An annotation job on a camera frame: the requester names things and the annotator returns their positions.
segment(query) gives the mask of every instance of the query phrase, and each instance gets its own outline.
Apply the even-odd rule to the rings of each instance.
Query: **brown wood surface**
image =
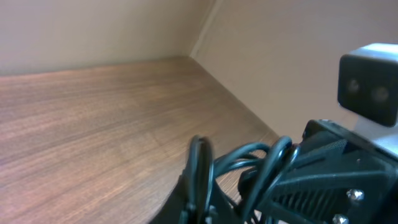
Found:
[[[147,222],[195,134],[217,157],[276,138],[190,58],[1,77],[0,223]]]

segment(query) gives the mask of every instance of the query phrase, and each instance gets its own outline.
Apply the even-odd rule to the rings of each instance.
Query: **ribbed black surface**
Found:
[[[311,220],[324,220],[333,208],[341,189],[311,190],[281,195],[274,202]]]

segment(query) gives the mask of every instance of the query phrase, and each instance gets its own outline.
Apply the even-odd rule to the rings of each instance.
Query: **wooden floor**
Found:
[[[190,58],[1,77],[0,223],[147,222],[194,134],[276,138]]]

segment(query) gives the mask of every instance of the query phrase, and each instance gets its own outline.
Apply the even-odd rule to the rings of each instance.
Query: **screw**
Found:
[[[362,190],[351,189],[347,191],[347,196],[349,199],[355,202],[362,201],[365,198],[365,193]]]
[[[333,217],[334,224],[348,224],[348,218],[344,215],[337,214]]]

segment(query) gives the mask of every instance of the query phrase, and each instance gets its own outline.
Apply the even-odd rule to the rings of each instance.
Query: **white wall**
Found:
[[[192,56],[276,133],[310,119],[353,128],[336,100],[340,57],[398,42],[397,0],[223,1]]]
[[[188,55],[213,0],[2,0],[0,75]]]

